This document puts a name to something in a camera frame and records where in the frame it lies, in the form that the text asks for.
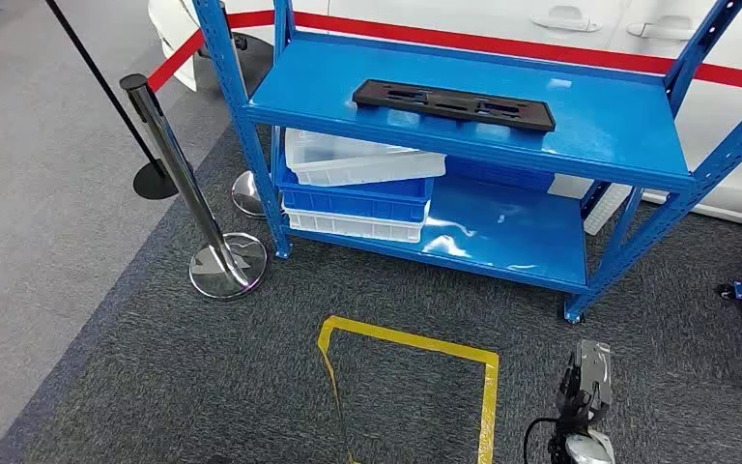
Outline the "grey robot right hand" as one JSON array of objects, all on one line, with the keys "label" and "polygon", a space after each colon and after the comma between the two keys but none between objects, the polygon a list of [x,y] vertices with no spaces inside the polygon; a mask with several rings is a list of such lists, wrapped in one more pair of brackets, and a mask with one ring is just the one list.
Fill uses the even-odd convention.
[{"label": "grey robot right hand", "polygon": [[580,433],[598,424],[613,400],[611,350],[607,343],[582,339],[571,352],[556,394],[556,432]]}]

